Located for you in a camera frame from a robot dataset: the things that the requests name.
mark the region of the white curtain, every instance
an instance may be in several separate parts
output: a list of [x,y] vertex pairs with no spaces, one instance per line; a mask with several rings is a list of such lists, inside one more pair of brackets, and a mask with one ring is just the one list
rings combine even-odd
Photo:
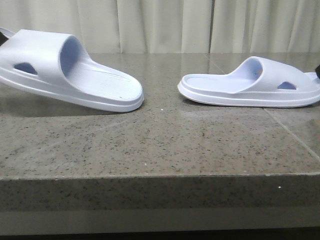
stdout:
[[0,0],[0,27],[89,53],[320,52],[320,0]]

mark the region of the granite countertop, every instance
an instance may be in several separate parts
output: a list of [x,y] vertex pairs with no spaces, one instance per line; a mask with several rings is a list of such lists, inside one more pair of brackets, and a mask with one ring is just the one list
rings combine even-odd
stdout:
[[[304,72],[320,63],[318,53],[255,55]],[[248,54],[91,56],[137,78],[143,105],[105,112],[1,84],[0,213],[319,209],[319,103],[223,107],[177,90],[183,75],[229,73]]]

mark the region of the white slide sandal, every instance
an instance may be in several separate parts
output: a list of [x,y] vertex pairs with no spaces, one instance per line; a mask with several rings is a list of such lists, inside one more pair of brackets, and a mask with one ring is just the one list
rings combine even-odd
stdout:
[[94,62],[70,34],[22,29],[0,46],[0,82],[32,94],[111,112],[130,112],[144,101],[134,77]]
[[177,87],[192,101],[219,106],[294,108],[320,101],[315,72],[258,56],[226,75],[185,75]]

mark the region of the granite surface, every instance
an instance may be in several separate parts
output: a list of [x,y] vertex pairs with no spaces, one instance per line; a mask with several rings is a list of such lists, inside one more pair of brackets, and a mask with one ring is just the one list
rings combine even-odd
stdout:
[[[311,72],[318,53],[256,54]],[[320,204],[320,104],[223,107],[179,94],[247,54],[92,54],[137,78],[141,108],[90,109],[0,85],[0,212]]]

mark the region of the tile seam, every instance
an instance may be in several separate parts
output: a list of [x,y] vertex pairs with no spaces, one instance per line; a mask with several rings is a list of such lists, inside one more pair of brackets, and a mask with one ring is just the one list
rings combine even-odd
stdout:
[[277,119],[275,116],[271,114],[270,111],[268,111],[266,108],[263,108],[267,112],[267,114],[276,121],[281,127],[284,128],[284,130],[289,133],[298,143],[300,143],[315,159],[317,159],[320,162],[320,156],[316,154],[307,144],[305,144],[297,135],[295,135],[287,126],[285,126],[279,119]]
[[[210,58],[206,55],[206,54],[203,54],[205,56],[206,59],[209,60],[209,63],[211,62],[210,61]],[[214,66],[216,66],[221,72],[223,72],[223,74],[226,74],[214,61],[212,61],[212,63],[214,64]]]

